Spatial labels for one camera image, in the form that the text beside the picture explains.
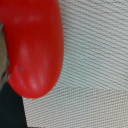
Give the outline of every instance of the grid pattern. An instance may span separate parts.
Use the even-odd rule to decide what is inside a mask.
[[[29,126],[128,127],[128,1],[59,0],[65,57],[57,86],[24,100]]]
[[[42,128],[127,128],[128,93],[56,87],[41,99],[24,99],[27,123]]]

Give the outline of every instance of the red plastic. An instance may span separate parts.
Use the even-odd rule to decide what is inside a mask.
[[[21,96],[44,96],[56,85],[63,65],[58,0],[1,0],[0,22],[10,60],[8,82]]]

